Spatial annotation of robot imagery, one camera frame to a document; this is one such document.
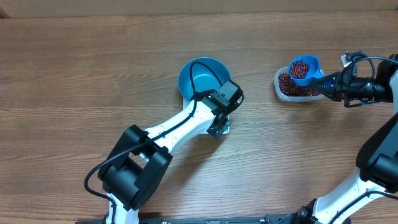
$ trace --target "black cable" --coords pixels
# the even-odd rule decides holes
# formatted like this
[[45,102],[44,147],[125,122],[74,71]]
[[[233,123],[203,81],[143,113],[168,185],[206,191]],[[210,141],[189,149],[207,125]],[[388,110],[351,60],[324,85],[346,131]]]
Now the black cable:
[[238,107],[240,107],[242,105],[242,103],[243,103],[243,100],[244,100],[244,94],[242,94],[241,102],[238,105],[236,105],[235,107],[231,108],[231,112],[230,113],[232,113],[234,110],[236,110]]
[[201,62],[192,62],[190,70],[192,69],[192,66],[193,66],[194,64],[199,64],[199,65],[202,65],[202,66],[204,66],[205,68],[207,68],[207,70],[209,70],[209,71],[211,72],[211,74],[213,74],[213,76],[216,77],[218,83],[220,84],[220,87],[223,86],[223,84],[221,83],[221,80],[218,78],[218,76],[216,76],[216,73],[215,73],[209,66],[207,66],[207,65],[205,65],[204,63],[201,63]]
[[[345,67],[345,68],[343,69],[343,71],[342,71],[341,73],[344,74],[345,71],[348,69],[348,67],[353,67],[354,64],[356,64],[356,63],[358,63],[358,62],[361,62],[361,61],[363,61],[363,60],[369,60],[369,61],[371,61],[372,59],[376,59],[376,60],[387,60],[387,61],[389,61],[389,62],[398,64],[397,61],[395,61],[395,60],[393,60],[393,59],[390,59],[390,58],[386,58],[386,57],[364,57],[364,58],[360,58],[360,59],[357,59],[357,60],[355,60],[355,61],[352,61],[347,67]],[[372,79],[374,78],[374,76],[375,76],[375,74],[376,74],[376,71],[375,71],[375,68],[374,68],[373,63],[371,63],[371,65],[372,65],[372,71],[373,71],[373,72],[372,72],[372,76],[369,78],[368,83],[372,81]]]
[[104,216],[104,218],[102,219],[102,223],[101,224],[106,224],[106,218],[108,217],[109,212],[107,212]]
[[360,200],[362,200],[363,198],[365,198],[366,196],[370,196],[371,194],[379,194],[379,195],[383,195],[387,198],[391,198],[394,200],[398,200],[398,196],[394,196],[394,195],[390,195],[387,194],[385,192],[380,192],[377,190],[373,190],[373,191],[368,191],[364,194],[362,194],[361,196],[359,196],[357,199],[355,199],[354,201],[352,201],[350,204],[348,204],[347,206],[345,206],[345,208],[343,208],[341,211],[339,211],[334,217],[333,219],[330,221],[329,224],[333,224],[333,222],[336,221],[336,219],[338,219],[338,217],[340,217],[340,215],[342,215],[343,213],[345,213],[345,211],[347,211],[349,208],[351,208],[352,206],[354,206],[356,203],[358,203]]
[[214,73],[214,71],[213,71],[210,67],[208,67],[207,65],[205,65],[204,63],[201,63],[201,62],[192,62],[192,63],[191,63],[191,66],[190,66],[190,69],[189,69],[189,76],[190,76],[190,80],[191,80],[191,86],[192,86],[192,91],[193,91],[193,100],[194,100],[194,101],[193,101],[193,109],[192,109],[192,112],[191,112],[183,121],[179,122],[178,124],[176,124],[176,125],[173,126],[172,128],[170,128],[170,129],[168,129],[168,130],[162,132],[162,133],[159,134],[158,136],[156,136],[156,137],[154,137],[154,138],[152,138],[152,139],[149,139],[149,140],[146,141],[146,142],[143,142],[143,143],[140,143],[140,144],[138,144],[138,145],[135,145],[135,146],[129,148],[128,150],[123,151],[123,152],[121,152],[121,153],[115,155],[114,157],[105,160],[104,162],[102,162],[102,163],[98,164],[97,166],[95,166],[94,168],[92,168],[92,170],[90,170],[89,173],[87,174],[87,176],[86,176],[86,178],[85,178],[85,182],[84,182],[84,186],[85,186],[85,189],[87,190],[87,192],[89,192],[89,193],[91,193],[91,194],[93,194],[93,195],[95,195],[95,196],[98,196],[98,197],[101,197],[101,198],[105,198],[106,200],[109,200],[109,201],[112,203],[113,212],[112,212],[112,222],[111,222],[111,224],[115,224],[115,222],[114,222],[114,217],[115,217],[115,215],[116,215],[116,202],[113,200],[113,198],[111,198],[111,197],[109,197],[109,196],[107,196],[107,195],[105,195],[105,194],[101,194],[101,193],[99,193],[99,192],[97,192],[97,191],[91,189],[91,188],[88,186],[88,180],[90,179],[90,177],[91,177],[97,170],[99,170],[100,168],[102,168],[102,167],[104,167],[104,166],[107,166],[111,161],[113,161],[113,160],[117,159],[118,157],[123,156],[123,155],[125,155],[125,154],[129,154],[130,152],[133,152],[133,153],[134,153],[134,152],[138,152],[138,150],[139,150],[140,148],[142,148],[143,146],[148,145],[148,144],[152,144],[154,141],[156,141],[156,140],[158,140],[158,139],[164,137],[166,134],[168,134],[168,133],[174,131],[175,129],[179,128],[181,125],[183,125],[185,122],[187,122],[191,117],[193,117],[193,114],[195,113],[195,111],[196,111],[196,109],[197,109],[197,92],[196,92],[196,89],[195,89],[195,84],[194,84],[194,82],[193,82],[193,72],[192,72],[192,68],[193,68],[193,66],[196,65],[196,64],[200,64],[200,65],[206,67],[206,68],[214,75],[214,77],[217,79],[218,83],[222,86],[220,79],[217,77],[217,75]]

